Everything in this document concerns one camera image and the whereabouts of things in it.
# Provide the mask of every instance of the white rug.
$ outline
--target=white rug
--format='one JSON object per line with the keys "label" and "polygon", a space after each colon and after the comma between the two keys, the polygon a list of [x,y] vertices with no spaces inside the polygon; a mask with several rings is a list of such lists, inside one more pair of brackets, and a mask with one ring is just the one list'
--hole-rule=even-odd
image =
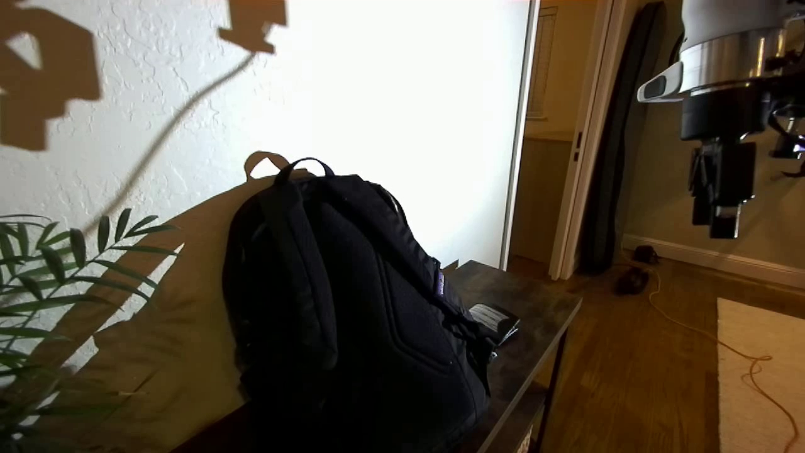
{"label": "white rug", "polygon": [[[805,320],[717,300],[720,339],[747,354],[771,354],[755,381],[799,425],[790,447],[805,453]],[[721,453],[781,453],[791,425],[747,377],[750,361],[720,347],[720,441]]]}

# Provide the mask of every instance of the black backpack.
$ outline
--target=black backpack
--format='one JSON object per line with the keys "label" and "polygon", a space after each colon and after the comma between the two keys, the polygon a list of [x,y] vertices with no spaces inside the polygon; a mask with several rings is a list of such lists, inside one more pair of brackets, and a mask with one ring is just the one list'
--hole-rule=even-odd
{"label": "black backpack", "polygon": [[487,408],[487,338],[389,191],[300,162],[227,244],[251,447],[452,450]]}

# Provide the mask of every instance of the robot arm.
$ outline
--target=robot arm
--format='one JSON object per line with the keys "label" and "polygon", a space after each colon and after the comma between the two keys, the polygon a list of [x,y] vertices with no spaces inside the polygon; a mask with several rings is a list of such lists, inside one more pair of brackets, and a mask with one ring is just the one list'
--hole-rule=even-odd
{"label": "robot arm", "polygon": [[739,210],[755,196],[750,133],[779,130],[791,154],[805,139],[779,117],[805,117],[803,5],[791,0],[683,0],[678,60],[635,91],[640,103],[681,103],[681,139],[698,142],[688,191],[693,225],[734,239]]}

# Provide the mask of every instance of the baseboard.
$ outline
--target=baseboard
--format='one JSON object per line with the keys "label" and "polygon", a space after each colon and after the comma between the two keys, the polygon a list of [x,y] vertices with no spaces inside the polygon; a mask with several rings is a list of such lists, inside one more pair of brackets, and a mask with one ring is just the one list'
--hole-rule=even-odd
{"label": "baseboard", "polygon": [[622,237],[623,250],[634,250],[638,244],[652,244],[657,255],[666,259],[720,269],[727,275],[759,280],[779,286],[805,289],[805,269],[798,269],[798,266],[781,266],[775,263],[750,259],[739,255],[720,255],[720,252],[697,250],[697,246],[673,244],[673,241],[659,241],[648,237],[632,237],[632,234]]}

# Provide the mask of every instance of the wooden table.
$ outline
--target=wooden table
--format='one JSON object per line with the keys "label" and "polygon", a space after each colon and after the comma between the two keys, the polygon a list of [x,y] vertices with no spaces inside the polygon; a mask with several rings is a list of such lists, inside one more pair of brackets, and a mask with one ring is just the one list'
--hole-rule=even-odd
{"label": "wooden table", "polygon": [[[447,269],[444,275],[466,308],[487,302],[520,318],[520,332],[498,351],[498,361],[487,369],[490,411],[468,434],[461,450],[515,450],[534,421],[540,421],[540,425],[535,437],[530,435],[530,450],[540,450],[566,332],[581,308],[581,298],[515,280],[478,263]],[[547,386],[540,388],[535,386],[535,374],[550,357],[554,369]]]}

